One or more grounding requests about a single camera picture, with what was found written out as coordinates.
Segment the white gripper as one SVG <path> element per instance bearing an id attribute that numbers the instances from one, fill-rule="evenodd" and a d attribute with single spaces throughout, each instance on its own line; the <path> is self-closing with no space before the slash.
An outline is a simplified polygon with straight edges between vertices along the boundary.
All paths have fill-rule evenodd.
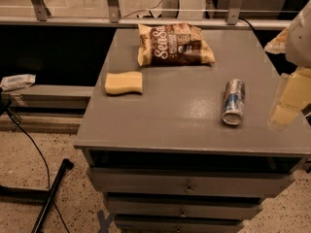
<path id="1" fill-rule="evenodd" d="M 290 75 L 281 76 L 270 114 L 271 123 L 287 126 L 311 103 L 311 0 L 289 29 L 282 30 L 264 50 L 272 54 L 286 53 L 289 62 L 302 66 Z"/>

